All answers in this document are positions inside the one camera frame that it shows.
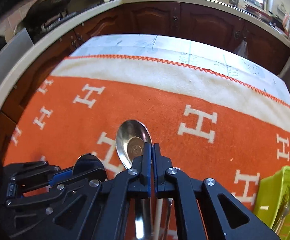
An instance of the triangular cutout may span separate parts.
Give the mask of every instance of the triangular cutout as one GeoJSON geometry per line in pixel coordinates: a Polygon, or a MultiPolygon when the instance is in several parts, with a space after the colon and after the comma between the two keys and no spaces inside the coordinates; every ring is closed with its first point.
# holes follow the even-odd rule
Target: triangular cutout
{"type": "Polygon", "coordinates": [[[235,206],[224,194],[219,194],[218,200],[224,210],[230,228],[235,229],[249,222],[249,218],[235,206]]]}

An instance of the green container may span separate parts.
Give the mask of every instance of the green container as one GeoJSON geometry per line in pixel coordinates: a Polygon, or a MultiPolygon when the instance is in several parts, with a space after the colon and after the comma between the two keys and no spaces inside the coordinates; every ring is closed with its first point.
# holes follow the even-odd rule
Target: green container
{"type": "MultiPolygon", "coordinates": [[[[270,228],[273,227],[278,208],[288,185],[290,186],[290,166],[284,166],[273,176],[260,181],[254,214],[270,228]]],[[[278,235],[282,240],[290,239],[290,212],[286,216],[278,235]]]]}

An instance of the large silver spoon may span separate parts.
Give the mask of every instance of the large silver spoon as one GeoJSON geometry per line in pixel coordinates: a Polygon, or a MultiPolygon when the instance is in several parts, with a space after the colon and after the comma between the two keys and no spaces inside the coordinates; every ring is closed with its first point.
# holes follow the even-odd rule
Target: large silver spoon
{"type": "MultiPolygon", "coordinates": [[[[137,120],[127,120],[121,124],[116,134],[116,150],[126,169],[131,168],[135,157],[143,155],[144,142],[152,144],[145,125],[137,120]]],[[[152,237],[152,217],[150,199],[135,200],[135,228],[137,240],[152,237]]]]}

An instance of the plastic bag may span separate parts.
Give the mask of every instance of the plastic bag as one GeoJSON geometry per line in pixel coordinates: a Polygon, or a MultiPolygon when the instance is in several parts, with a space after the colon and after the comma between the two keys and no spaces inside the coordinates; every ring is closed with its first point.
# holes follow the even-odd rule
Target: plastic bag
{"type": "Polygon", "coordinates": [[[248,59],[247,42],[243,40],[242,43],[233,52],[236,55],[248,59]]]}

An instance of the tiled wall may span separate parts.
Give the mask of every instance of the tiled wall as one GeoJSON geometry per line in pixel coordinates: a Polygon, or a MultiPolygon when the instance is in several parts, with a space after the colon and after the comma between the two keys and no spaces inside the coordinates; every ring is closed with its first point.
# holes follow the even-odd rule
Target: tiled wall
{"type": "Polygon", "coordinates": [[[35,1],[37,0],[24,0],[0,18],[0,35],[5,36],[6,42],[14,36],[17,24],[25,18],[35,1]]]}

